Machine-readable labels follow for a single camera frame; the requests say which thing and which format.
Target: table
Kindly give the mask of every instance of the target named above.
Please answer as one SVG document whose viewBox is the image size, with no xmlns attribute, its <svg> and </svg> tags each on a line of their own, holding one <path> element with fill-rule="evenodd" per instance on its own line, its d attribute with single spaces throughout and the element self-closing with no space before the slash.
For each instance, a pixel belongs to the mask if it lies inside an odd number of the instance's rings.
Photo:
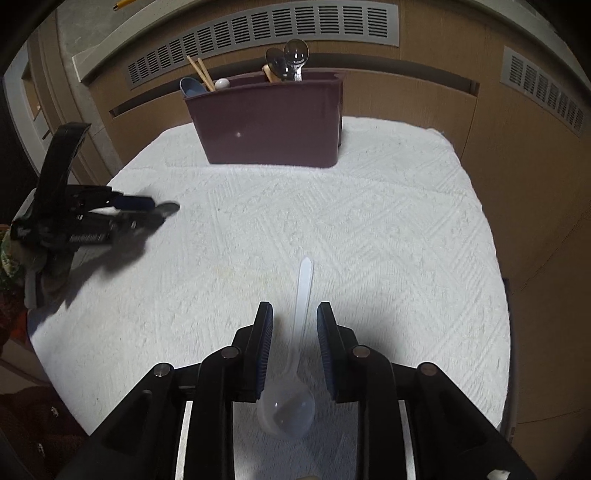
<svg viewBox="0 0 591 480">
<path fill-rule="evenodd" d="M 317 413 L 300 442 L 259 428 L 235 404 L 236 478 L 351 479 L 356 409 L 330 401 L 315 310 L 392 362 L 437 363 L 494 424 L 509 371 L 509 322 L 489 225 L 452 146 L 438 132 L 343 119 L 338 164 L 327 170 L 211 166 L 192 125 L 162 133 L 112 181 L 181 210 L 147 239 L 84 250 L 66 301 L 32 312 L 33 346 L 87 432 L 156 363 L 200 362 L 275 312 L 267 378 L 284 367 L 303 256 L 314 278 L 300 377 Z"/>
</svg>

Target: metal screw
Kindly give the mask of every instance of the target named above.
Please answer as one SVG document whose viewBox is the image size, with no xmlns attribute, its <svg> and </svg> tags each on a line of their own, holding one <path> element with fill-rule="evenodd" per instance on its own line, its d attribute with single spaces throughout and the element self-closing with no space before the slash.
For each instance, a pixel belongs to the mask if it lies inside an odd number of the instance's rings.
<svg viewBox="0 0 591 480">
<path fill-rule="evenodd" d="M 357 358 L 366 358 L 369 357 L 371 350 L 367 348 L 365 345 L 358 345 L 353 348 L 353 355 Z"/>
<path fill-rule="evenodd" d="M 158 364 L 154 367 L 154 375 L 156 377 L 166 377 L 170 373 L 170 365 L 169 364 Z"/>
<path fill-rule="evenodd" d="M 437 374 L 437 366 L 430 363 L 424 363 L 421 365 L 421 373 L 428 377 L 432 377 Z"/>
<path fill-rule="evenodd" d="M 222 357 L 236 358 L 239 353 L 240 353 L 240 350 L 238 350 L 238 348 L 236 348 L 235 346 L 227 346 L 226 348 L 224 348 L 222 350 Z"/>
</svg>

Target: utensil holder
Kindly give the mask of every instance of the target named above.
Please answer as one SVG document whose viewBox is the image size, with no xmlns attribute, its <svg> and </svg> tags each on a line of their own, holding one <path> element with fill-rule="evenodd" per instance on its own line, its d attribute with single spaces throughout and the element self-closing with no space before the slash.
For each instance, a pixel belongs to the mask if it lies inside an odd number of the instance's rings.
<svg viewBox="0 0 591 480">
<path fill-rule="evenodd" d="M 336 164 L 342 74 L 306 70 L 302 82 L 270 83 L 256 72 L 228 80 L 228 89 L 185 98 L 209 163 Z"/>
</svg>

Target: vent slot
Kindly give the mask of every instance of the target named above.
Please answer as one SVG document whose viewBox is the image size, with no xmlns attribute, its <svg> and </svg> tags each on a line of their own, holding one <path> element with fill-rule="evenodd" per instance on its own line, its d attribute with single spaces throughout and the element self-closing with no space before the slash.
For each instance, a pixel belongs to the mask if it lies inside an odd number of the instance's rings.
<svg viewBox="0 0 591 480">
<path fill-rule="evenodd" d="M 523 76 L 523 62 L 517 57 L 511 59 L 511 72 L 509 74 L 509 81 L 516 85 L 521 85 L 521 77 Z"/>
<path fill-rule="evenodd" d="M 168 44 L 170 46 L 170 56 L 173 58 L 173 63 L 179 63 L 184 60 L 183 48 L 180 40 L 173 40 Z"/>
<path fill-rule="evenodd" d="M 168 52 L 168 45 L 163 45 L 158 49 L 158 60 L 163 69 L 170 67 L 172 61 L 170 59 L 170 53 Z"/>
<path fill-rule="evenodd" d="M 234 33 L 235 43 L 250 41 L 251 33 L 248 30 L 248 19 L 246 17 L 232 19 L 232 32 Z"/>
<path fill-rule="evenodd" d="M 255 40 L 262 40 L 263 38 L 271 37 L 271 24 L 269 23 L 269 13 L 261 12 L 251 16 L 252 31 Z"/>
<path fill-rule="evenodd" d="M 298 35 L 310 35 L 316 33 L 314 7 L 296 8 L 295 14 L 295 26 Z"/>
<path fill-rule="evenodd" d="M 533 62 L 505 47 L 501 83 L 530 98 L 580 135 L 585 112 L 575 96 L 555 82 Z"/>
<path fill-rule="evenodd" d="M 213 51 L 214 47 L 211 28 L 207 27 L 197 30 L 197 38 L 199 39 L 199 50 L 201 50 L 201 55 Z"/>
<path fill-rule="evenodd" d="M 320 33 L 340 32 L 339 28 L 339 7 L 336 5 L 318 7 L 318 18 L 320 20 Z"/>
<path fill-rule="evenodd" d="M 527 92 L 530 92 L 532 95 L 534 93 L 535 78 L 537 76 L 538 72 L 536 72 L 532 67 L 528 65 L 525 68 L 525 80 L 523 81 L 523 89 Z"/>
<path fill-rule="evenodd" d="M 580 132 L 581 127 L 583 126 L 583 117 L 584 117 L 584 115 L 585 114 L 583 113 L 583 111 L 579 108 L 579 110 L 577 111 L 577 116 L 574 119 L 574 125 L 573 125 L 574 126 L 574 129 L 577 132 Z"/>
<path fill-rule="evenodd" d="M 535 97 L 545 102 L 546 100 L 546 93 L 548 93 L 548 79 L 540 73 L 538 77 L 538 88 L 535 90 Z"/>
<path fill-rule="evenodd" d="M 273 28 L 276 37 L 293 35 L 293 29 L 291 28 L 291 11 L 289 8 L 273 10 Z"/>
<path fill-rule="evenodd" d="M 388 36 L 388 12 L 385 9 L 368 7 L 368 34 L 372 37 Z"/>
<path fill-rule="evenodd" d="M 130 88 L 230 51 L 302 40 L 357 41 L 398 46 L 398 7 L 370 0 L 304 0 L 251 8 L 204 22 L 169 38 L 125 70 Z"/>
</svg>

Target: metal spoon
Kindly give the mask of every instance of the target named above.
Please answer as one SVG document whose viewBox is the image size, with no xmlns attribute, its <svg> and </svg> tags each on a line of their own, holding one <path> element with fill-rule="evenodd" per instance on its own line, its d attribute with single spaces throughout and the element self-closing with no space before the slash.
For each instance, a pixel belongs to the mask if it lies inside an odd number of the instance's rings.
<svg viewBox="0 0 591 480">
<path fill-rule="evenodd" d="M 296 74 L 293 66 L 286 62 L 283 52 L 279 48 L 269 48 L 265 55 L 267 65 L 281 80 L 293 80 Z"/>
<path fill-rule="evenodd" d="M 283 439 L 302 438 L 310 429 L 316 411 L 310 389 L 297 376 L 313 268 L 312 260 L 304 257 L 300 264 L 287 367 L 279 378 L 267 382 L 256 403 L 256 414 L 263 430 Z"/>
<path fill-rule="evenodd" d="M 310 51 L 305 41 L 294 38 L 283 47 L 283 56 L 285 61 L 295 70 L 294 80 L 301 82 L 301 69 L 308 61 Z"/>
</svg>

